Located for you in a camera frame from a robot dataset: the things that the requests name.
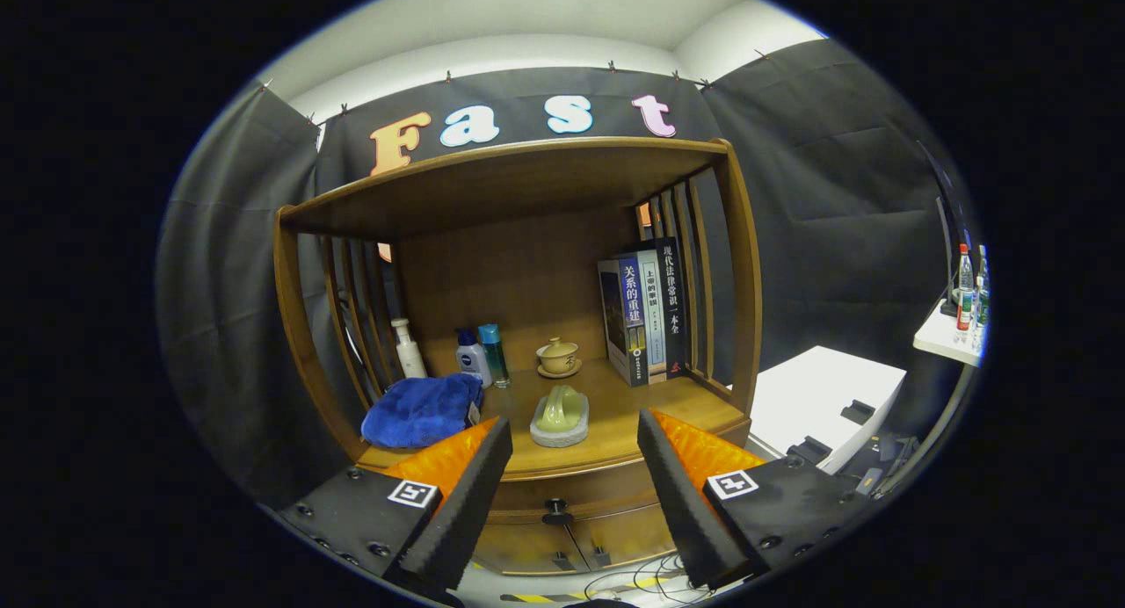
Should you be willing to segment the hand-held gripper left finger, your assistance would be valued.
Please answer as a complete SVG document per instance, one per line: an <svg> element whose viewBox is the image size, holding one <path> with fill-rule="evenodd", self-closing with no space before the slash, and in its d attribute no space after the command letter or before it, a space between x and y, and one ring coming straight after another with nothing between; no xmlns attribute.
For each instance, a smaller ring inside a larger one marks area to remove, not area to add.
<svg viewBox="0 0 1125 608"><path fill-rule="evenodd" d="M348 467L279 512L299 539L410 591L454 590L512 456L505 415L392 468Z"/></svg>

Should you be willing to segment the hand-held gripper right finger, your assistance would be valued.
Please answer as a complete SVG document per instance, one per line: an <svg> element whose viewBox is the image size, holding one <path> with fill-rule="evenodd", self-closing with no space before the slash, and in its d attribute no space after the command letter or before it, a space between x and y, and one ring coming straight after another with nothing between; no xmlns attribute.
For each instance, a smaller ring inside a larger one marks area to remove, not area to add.
<svg viewBox="0 0 1125 608"><path fill-rule="evenodd" d="M762 461L659 411L640 411L636 442L692 585L791 567L875 512L872 497L800 453Z"/></svg>

